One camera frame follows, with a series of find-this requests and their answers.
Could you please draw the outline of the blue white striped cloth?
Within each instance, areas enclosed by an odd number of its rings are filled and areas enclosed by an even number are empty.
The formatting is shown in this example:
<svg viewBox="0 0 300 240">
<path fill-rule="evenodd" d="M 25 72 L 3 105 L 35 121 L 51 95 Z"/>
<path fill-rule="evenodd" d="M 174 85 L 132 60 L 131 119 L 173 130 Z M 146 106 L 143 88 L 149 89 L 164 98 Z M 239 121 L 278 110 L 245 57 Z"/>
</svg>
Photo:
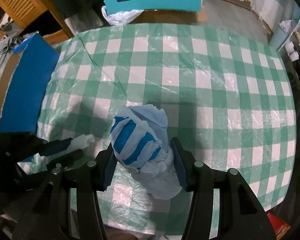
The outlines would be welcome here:
<svg viewBox="0 0 300 240">
<path fill-rule="evenodd" d="M 155 199 L 181 191 L 168 143 L 168 118 L 153 105 L 123 106 L 114 116 L 110 141 L 117 161 Z"/>
</svg>

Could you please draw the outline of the small white soft piece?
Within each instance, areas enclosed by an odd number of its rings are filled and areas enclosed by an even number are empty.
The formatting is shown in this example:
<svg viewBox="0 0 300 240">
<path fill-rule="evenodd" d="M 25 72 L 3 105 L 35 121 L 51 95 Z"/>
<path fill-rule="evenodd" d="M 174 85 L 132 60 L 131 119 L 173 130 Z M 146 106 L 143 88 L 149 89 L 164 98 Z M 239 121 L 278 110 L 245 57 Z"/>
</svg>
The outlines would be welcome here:
<svg viewBox="0 0 300 240">
<path fill-rule="evenodd" d="M 83 150 L 93 142 L 95 142 L 95 138 L 92 134 L 80 135 L 79 137 L 76 137 L 70 141 L 70 145 L 66 149 L 66 153 L 71 153 L 76 150 Z"/>
</svg>

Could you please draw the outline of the blue cardboard box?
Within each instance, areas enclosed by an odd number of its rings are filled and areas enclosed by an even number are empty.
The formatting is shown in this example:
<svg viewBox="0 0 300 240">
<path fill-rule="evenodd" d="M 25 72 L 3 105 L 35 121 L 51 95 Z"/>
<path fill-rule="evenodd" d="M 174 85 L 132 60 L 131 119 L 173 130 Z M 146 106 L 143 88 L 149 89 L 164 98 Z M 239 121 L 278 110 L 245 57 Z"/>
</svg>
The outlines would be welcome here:
<svg viewBox="0 0 300 240">
<path fill-rule="evenodd" d="M 13 51 L 0 78 L 0 132 L 36 132 L 58 59 L 57 51 L 38 34 Z"/>
</svg>

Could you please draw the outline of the green checkered tablecloth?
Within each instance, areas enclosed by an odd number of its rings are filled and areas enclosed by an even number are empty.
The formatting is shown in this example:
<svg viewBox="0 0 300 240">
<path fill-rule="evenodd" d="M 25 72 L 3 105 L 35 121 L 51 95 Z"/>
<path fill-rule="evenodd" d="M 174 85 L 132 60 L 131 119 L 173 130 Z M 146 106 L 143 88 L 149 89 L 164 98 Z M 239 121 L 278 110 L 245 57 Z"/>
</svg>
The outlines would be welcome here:
<svg viewBox="0 0 300 240">
<path fill-rule="evenodd" d="M 93 159 L 119 108 L 152 104 L 165 111 L 169 137 L 211 168 L 238 169 L 265 210 L 284 200 L 296 117 L 274 48 L 204 26 L 129 24 L 80 33 L 56 50 L 39 137 L 92 134 Z"/>
</svg>

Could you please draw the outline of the grey clothes pile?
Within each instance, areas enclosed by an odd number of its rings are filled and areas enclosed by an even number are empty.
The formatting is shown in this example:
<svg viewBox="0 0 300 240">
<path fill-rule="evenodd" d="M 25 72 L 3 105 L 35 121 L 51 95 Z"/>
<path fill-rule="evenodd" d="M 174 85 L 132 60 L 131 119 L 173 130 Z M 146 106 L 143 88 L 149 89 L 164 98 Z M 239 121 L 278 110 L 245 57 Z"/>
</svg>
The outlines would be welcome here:
<svg viewBox="0 0 300 240">
<path fill-rule="evenodd" d="M 0 54 L 5 54 L 9 51 L 12 51 L 16 46 L 21 44 L 22 41 L 23 40 L 17 34 L 4 36 L 0 40 Z"/>
</svg>

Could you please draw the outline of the white plastic bag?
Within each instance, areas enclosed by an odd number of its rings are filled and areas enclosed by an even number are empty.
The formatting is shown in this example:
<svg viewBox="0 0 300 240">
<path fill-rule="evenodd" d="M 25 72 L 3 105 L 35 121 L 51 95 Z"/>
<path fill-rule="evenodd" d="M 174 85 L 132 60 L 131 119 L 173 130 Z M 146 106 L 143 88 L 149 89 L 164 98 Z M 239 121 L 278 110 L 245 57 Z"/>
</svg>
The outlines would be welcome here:
<svg viewBox="0 0 300 240">
<path fill-rule="evenodd" d="M 103 18 L 112 26 L 121 26 L 133 22 L 144 10 L 119 11 L 115 14 L 107 14 L 106 6 L 101 8 Z"/>
</svg>

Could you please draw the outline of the wooden louvered cabinet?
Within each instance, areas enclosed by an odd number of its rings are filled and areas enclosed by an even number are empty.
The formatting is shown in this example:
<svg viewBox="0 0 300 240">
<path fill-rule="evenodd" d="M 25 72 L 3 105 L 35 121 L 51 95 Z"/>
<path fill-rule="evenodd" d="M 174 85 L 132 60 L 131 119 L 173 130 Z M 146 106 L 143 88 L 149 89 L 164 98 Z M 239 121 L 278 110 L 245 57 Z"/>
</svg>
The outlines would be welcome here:
<svg viewBox="0 0 300 240">
<path fill-rule="evenodd" d="M 65 20 L 61 18 L 51 0 L 0 0 L 1 9 L 11 17 L 20 31 L 24 31 L 39 16 L 47 11 L 60 25 L 61 30 L 46 35 L 44 40 L 50 44 L 58 44 L 74 37 Z"/>
</svg>

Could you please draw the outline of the brown cardboard box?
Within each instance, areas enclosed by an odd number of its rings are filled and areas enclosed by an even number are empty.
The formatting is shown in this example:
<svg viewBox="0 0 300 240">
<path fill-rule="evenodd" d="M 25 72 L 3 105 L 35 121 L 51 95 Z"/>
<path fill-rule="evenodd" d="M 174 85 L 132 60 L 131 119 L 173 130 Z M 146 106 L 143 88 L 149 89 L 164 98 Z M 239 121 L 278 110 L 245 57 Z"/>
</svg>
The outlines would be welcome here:
<svg viewBox="0 0 300 240">
<path fill-rule="evenodd" d="M 149 10 L 144 11 L 132 24 L 137 23 L 171 23 L 171 24 L 188 24 L 202 23 L 208 19 L 205 10 L 200 12 L 186 12 L 177 10 Z"/>
</svg>

